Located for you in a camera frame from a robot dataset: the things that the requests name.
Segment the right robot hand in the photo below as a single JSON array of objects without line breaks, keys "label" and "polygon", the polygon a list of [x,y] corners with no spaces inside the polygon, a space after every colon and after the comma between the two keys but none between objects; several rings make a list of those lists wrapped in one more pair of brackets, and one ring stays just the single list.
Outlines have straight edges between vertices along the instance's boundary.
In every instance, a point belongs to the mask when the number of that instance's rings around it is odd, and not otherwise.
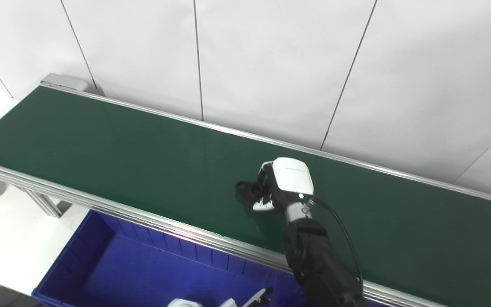
[{"label": "right robot hand", "polygon": [[288,222],[312,218],[307,203],[314,196],[314,185],[306,163],[288,157],[267,161],[255,183],[262,190],[254,198],[253,211],[282,212]]}]

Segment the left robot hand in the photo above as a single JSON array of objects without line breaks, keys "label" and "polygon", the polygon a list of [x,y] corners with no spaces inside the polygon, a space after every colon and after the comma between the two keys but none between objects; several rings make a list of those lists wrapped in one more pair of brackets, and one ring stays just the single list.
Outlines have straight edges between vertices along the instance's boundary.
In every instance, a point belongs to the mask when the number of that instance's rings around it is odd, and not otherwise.
[{"label": "left robot hand", "polygon": [[[274,292],[274,289],[271,287],[262,288],[255,295],[253,295],[250,299],[248,299],[242,307],[263,307],[271,304],[270,295]],[[237,303],[234,299],[230,298],[220,307],[237,307]]]}]

